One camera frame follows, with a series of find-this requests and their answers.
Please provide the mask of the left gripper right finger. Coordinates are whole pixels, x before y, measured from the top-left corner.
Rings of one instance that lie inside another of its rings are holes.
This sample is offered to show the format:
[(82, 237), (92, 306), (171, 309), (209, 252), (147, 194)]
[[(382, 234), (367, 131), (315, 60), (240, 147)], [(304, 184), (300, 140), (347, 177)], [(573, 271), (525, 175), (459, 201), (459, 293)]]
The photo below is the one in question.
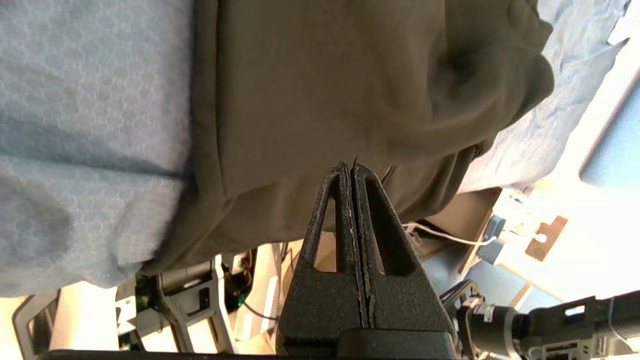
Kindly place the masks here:
[(366, 328), (454, 335), (450, 317), (377, 174), (355, 162), (350, 184)]

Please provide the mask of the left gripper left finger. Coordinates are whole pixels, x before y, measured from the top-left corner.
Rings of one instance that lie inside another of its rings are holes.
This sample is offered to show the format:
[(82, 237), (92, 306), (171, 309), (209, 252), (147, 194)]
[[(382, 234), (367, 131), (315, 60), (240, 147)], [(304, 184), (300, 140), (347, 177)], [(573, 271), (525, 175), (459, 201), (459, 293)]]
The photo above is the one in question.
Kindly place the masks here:
[[(334, 202), (336, 272), (315, 266), (329, 202)], [(327, 171), (302, 242), (276, 331), (276, 353), (288, 357), (333, 357), (340, 335), (363, 328), (365, 290), (345, 162)]]

